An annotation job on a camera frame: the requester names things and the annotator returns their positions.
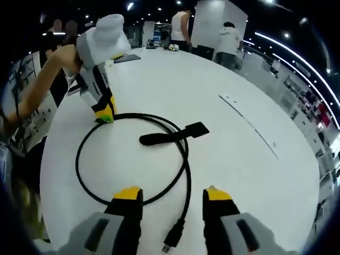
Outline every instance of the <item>black ceiling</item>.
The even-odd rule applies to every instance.
[[[25,53],[35,47],[35,38],[42,31],[48,29],[52,25],[54,19],[61,19],[63,24],[70,19],[78,22],[80,32],[85,23],[90,20],[96,21],[98,18],[112,13],[121,13],[125,17],[126,24],[133,24],[141,18],[144,20],[153,20],[165,22],[170,20],[172,15],[178,10],[176,4],[178,0],[113,0],[91,1],[85,5],[85,1],[61,0],[51,3],[51,6],[36,6],[15,2],[14,6],[9,4],[7,8],[8,17],[2,17],[4,27],[3,43],[7,48],[5,54],[8,57],[5,60],[12,60],[14,53]],[[191,3],[195,6],[196,0],[180,0],[181,2]],[[329,50],[331,67],[334,69],[333,74],[340,68],[340,49],[337,46],[335,32],[338,30],[336,25],[339,23],[337,19],[337,8],[335,2],[321,4],[320,2],[308,0],[275,0],[275,2],[284,6],[270,6],[265,4],[266,0],[231,0],[239,6],[245,13],[249,15],[249,22],[245,38],[252,38],[253,42],[262,45],[269,54],[270,44],[264,39],[254,35],[255,31],[260,31],[272,38],[275,38],[282,43],[294,49],[297,53],[308,60],[330,83],[336,92],[339,92],[340,84],[336,80],[337,76],[328,77],[326,74],[326,59],[325,53],[321,47],[322,41],[325,42]],[[133,2],[134,6],[130,11],[126,10],[128,3]],[[44,24],[39,23],[40,15],[44,12],[47,15]],[[303,17],[308,18],[308,23],[299,25]],[[282,36],[283,31],[288,31],[291,34],[289,40],[285,40]],[[292,55],[287,53],[284,58],[292,59]]]

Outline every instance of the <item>white round table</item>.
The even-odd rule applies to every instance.
[[[183,236],[173,254],[206,254],[202,191],[214,185],[271,229],[286,250],[301,250],[315,216],[319,170],[303,134],[267,95],[239,75],[185,52],[136,49],[142,59],[107,67],[118,113],[164,117],[181,128],[201,121],[209,134],[189,138],[192,196]],[[219,95],[229,95],[275,154]],[[75,174],[80,142],[95,115],[79,94],[65,97],[53,120],[41,163],[42,212],[54,249],[71,230],[105,206],[82,189]],[[165,188],[182,163],[175,144],[144,147],[139,136],[160,132],[141,120],[119,120],[97,130],[80,156],[86,186],[110,200],[137,185],[148,199]],[[185,176],[169,194],[145,206],[138,254],[159,254],[182,212]]]

